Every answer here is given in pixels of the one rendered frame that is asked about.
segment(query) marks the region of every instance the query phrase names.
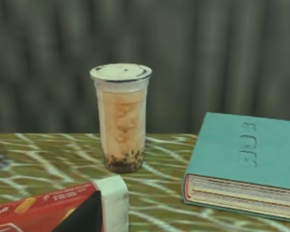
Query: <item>clear plastic cup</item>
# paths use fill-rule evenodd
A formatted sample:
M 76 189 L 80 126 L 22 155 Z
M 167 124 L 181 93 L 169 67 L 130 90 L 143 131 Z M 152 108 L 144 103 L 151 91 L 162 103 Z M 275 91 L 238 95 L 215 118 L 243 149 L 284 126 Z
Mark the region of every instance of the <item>clear plastic cup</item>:
M 90 71 L 96 87 L 105 167 L 115 173 L 139 170 L 144 159 L 146 95 L 150 68 L 108 64 Z

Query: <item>plastic cup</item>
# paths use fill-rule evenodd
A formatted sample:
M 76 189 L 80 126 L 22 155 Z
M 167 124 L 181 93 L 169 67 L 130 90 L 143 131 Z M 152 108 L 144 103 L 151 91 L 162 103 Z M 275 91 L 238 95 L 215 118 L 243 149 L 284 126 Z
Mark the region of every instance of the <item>plastic cup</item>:
M 108 64 L 90 71 L 98 98 L 104 165 L 114 173 L 139 170 L 144 159 L 150 68 Z

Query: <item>white cap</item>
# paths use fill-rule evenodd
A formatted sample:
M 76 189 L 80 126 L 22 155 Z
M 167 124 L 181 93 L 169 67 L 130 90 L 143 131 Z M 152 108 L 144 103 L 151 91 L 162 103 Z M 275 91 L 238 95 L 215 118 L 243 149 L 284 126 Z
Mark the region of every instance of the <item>white cap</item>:
M 106 82 L 130 82 L 150 77 L 149 67 L 138 64 L 107 64 L 90 70 L 92 79 Z

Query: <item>gray curtain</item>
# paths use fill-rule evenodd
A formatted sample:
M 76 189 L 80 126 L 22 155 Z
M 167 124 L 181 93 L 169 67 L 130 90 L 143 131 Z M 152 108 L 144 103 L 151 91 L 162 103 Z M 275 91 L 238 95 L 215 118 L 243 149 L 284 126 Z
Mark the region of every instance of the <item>gray curtain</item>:
M 98 132 L 89 70 L 153 69 L 148 132 L 290 120 L 290 0 L 0 0 L 0 132 Z

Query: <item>green patterned surface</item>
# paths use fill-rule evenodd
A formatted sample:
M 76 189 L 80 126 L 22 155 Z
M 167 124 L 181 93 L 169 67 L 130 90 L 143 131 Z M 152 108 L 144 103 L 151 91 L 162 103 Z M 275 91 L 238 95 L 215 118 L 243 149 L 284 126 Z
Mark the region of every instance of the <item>green patterned surface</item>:
M 0 204 L 113 175 L 94 134 L 0 134 L 12 160 L 0 170 Z M 290 232 L 290 223 L 184 205 L 180 184 L 195 135 L 150 135 L 145 162 L 122 175 L 131 232 Z

